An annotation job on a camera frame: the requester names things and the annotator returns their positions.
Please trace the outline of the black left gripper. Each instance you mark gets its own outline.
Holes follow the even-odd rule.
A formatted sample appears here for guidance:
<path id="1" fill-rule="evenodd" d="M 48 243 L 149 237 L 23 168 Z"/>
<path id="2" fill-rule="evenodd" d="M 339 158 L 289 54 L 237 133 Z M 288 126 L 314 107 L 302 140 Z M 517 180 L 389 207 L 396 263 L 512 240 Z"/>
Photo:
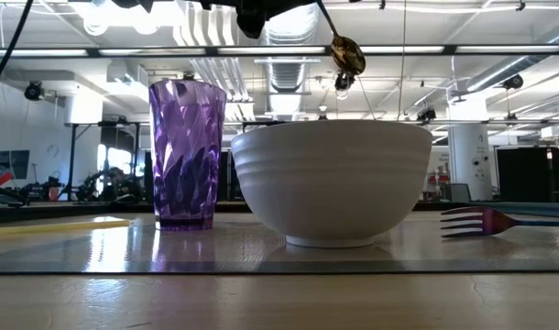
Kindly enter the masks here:
<path id="1" fill-rule="evenodd" d="M 116 6 L 124 9 L 131 9 L 137 6 L 150 13 L 154 0 L 111 0 Z"/>

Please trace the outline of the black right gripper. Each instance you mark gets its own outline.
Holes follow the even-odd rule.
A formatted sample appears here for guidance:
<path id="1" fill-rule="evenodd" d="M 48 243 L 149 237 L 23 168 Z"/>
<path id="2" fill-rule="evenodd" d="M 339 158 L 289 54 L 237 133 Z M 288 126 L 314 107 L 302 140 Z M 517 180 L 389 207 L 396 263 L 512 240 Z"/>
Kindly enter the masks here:
<path id="1" fill-rule="evenodd" d="M 314 4 L 316 0 L 199 0 L 203 9 L 231 6 L 236 10 L 236 23 L 250 39 L 258 39 L 271 18 L 299 6 Z"/>

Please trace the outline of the gold spoon with green handle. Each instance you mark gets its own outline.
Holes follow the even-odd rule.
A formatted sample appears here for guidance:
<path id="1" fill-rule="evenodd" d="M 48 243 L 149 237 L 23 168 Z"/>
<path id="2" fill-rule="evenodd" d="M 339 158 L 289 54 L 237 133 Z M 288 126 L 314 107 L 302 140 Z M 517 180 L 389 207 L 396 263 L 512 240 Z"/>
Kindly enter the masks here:
<path id="1" fill-rule="evenodd" d="M 334 25 L 327 9 L 323 4 L 323 0 L 316 0 L 320 11 L 327 21 L 333 39 L 329 46 L 329 53 L 341 72 L 349 76 L 357 76 L 366 69 L 366 58 L 361 48 L 348 37 L 341 36 Z"/>

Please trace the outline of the purple faceted plastic cup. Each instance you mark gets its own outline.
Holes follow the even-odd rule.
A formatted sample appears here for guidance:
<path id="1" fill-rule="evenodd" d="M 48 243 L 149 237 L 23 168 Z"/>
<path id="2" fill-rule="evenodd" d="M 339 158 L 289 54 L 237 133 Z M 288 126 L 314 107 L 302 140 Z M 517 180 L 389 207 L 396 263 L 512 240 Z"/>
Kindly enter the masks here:
<path id="1" fill-rule="evenodd" d="M 157 229 L 210 229 L 217 202 L 227 96 L 188 79 L 149 87 L 153 204 Z"/>

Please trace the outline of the white ribbed bowl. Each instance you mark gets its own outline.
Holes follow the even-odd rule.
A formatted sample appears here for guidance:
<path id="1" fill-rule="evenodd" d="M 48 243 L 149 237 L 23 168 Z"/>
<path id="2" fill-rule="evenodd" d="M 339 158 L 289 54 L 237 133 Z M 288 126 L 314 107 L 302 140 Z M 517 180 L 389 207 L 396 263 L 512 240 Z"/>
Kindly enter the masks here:
<path id="1" fill-rule="evenodd" d="M 371 245 L 418 202 L 432 150 L 419 126 L 373 120 L 292 122 L 231 142 L 241 193 L 288 243 Z"/>

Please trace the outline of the person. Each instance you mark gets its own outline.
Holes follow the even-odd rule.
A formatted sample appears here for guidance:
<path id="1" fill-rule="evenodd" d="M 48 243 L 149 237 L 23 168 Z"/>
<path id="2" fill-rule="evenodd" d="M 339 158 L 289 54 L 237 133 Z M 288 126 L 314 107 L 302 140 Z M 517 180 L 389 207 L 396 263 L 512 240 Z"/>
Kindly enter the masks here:
<path id="1" fill-rule="evenodd" d="M 134 174 L 125 174 L 123 170 L 112 167 L 108 170 L 109 200 L 115 203 L 136 203 L 141 199 L 141 188 Z"/>

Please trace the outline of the clear mat with black border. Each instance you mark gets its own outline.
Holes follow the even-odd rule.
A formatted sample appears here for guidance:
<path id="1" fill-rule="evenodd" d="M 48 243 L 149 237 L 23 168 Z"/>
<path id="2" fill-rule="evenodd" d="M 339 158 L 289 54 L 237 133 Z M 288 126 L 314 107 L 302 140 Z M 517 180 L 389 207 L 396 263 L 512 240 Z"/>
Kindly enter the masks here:
<path id="1" fill-rule="evenodd" d="M 151 214 L 102 214 L 128 226 L 0 235 L 0 273 L 379 274 L 559 272 L 559 227 L 444 239 L 440 215 L 418 212 L 354 248 L 288 244 L 252 214 L 219 213 L 204 231 L 162 232 Z"/>

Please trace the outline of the white round column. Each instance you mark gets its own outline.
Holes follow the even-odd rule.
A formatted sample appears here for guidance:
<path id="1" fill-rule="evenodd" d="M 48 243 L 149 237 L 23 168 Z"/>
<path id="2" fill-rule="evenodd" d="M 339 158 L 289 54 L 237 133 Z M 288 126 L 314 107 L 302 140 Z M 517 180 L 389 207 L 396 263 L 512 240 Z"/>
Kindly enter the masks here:
<path id="1" fill-rule="evenodd" d="M 482 124 L 449 128 L 451 183 L 466 184 L 474 201 L 492 199 L 488 131 Z"/>

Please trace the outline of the silver ribbed ceiling duct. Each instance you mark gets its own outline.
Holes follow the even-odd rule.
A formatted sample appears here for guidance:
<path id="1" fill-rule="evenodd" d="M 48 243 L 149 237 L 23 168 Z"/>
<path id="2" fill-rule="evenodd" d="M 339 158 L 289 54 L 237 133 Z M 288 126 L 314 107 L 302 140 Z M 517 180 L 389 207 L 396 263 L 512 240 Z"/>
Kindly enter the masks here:
<path id="1" fill-rule="evenodd" d="M 271 18 L 265 25 L 262 42 L 267 46 L 303 46 L 315 41 L 319 20 L 316 4 L 302 5 Z M 269 109 L 276 115 L 299 111 L 304 90 L 305 63 L 280 63 L 271 58 L 266 65 L 269 82 Z"/>

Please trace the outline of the black background rig frame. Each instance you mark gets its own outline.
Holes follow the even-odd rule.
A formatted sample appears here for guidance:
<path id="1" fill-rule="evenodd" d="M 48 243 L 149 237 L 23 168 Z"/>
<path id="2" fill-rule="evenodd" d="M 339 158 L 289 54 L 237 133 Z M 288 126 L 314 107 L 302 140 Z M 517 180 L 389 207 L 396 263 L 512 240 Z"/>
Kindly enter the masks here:
<path id="1" fill-rule="evenodd" d="M 75 160 L 75 145 L 76 145 L 76 140 L 79 137 L 79 135 L 77 134 L 77 130 L 78 130 L 79 127 L 83 127 L 83 130 L 81 131 L 81 133 L 83 134 L 90 127 L 111 127 L 111 128 L 114 128 L 114 129 L 118 129 L 118 128 L 121 128 L 121 127 L 133 126 L 135 128 L 135 134 L 134 134 L 134 137 L 133 137 L 134 152 L 133 152 L 132 157 L 131 157 L 130 170 L 131 170 L 131 174 L 135 174 L 136 173 L 136 168 L 137 168 L 137 165 L 138 165 L 137 154 L 139 152 L 139 138 L 140 138 L 140 131 L 141 131 L 141 126 L 142 125 L 145 125 L 145 122 L 139 122 L 139 121 L 129 122 L 129 121 L 126 121 L 126 120 L 121 120 L 121 119 L 118 119 L 116 121 L 105 121 L 105 120 L 103 120 L 103 121 L 92 122 L 92 123 L 66 123 L 65 126 L 71 128 L 71 149 L 70 149 L 69 175 L 68 175 L 67 183 L 66 183 L 65 187 L 63 188 L 63 190 L 61 191 L 60 195 L 66 194 L 67 195 L 67 201 L 68 202 L 72 201 L 72 191 L 73 191 L 72 183 L 73 183 L 73 167 L 74 167 L 74 160 Z"/>

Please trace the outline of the dark wall monitor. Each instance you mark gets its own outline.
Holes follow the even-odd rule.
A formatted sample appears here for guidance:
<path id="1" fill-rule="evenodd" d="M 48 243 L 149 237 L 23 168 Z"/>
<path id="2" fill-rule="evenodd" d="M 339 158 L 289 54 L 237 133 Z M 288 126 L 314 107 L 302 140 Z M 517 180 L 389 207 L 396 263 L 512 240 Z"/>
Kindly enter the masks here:
<path id="1" fill-rule="evenodd" d="M 29 168 L 29 150 L 0 151 L 0 176 L 11 173 L 13 179 L 24 180 Z"/>

